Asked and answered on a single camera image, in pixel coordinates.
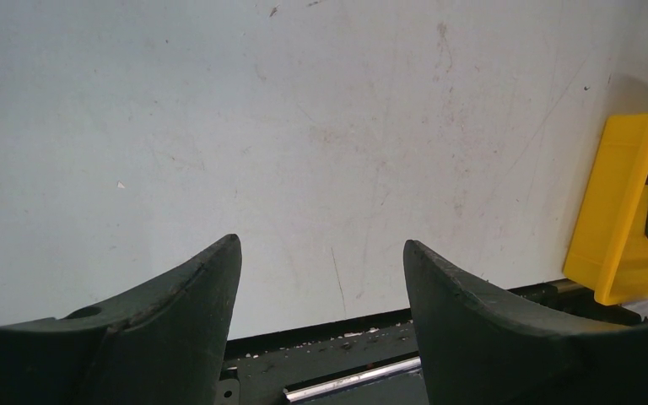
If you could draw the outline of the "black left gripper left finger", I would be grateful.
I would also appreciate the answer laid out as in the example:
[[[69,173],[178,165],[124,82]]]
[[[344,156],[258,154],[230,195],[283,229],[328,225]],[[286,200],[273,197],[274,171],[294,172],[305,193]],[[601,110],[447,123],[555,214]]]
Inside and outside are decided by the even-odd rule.
[[[240,281],[230,234],[66,317],[0,327],[0,404],[213,404]]]

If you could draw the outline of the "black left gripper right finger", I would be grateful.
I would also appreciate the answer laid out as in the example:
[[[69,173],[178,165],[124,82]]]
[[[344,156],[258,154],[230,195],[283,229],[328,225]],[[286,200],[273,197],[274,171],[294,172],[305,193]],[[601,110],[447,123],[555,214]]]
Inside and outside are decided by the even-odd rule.
[[[417,240],[403,267],[432,404],[648,404],[648,322],[554,310]]]

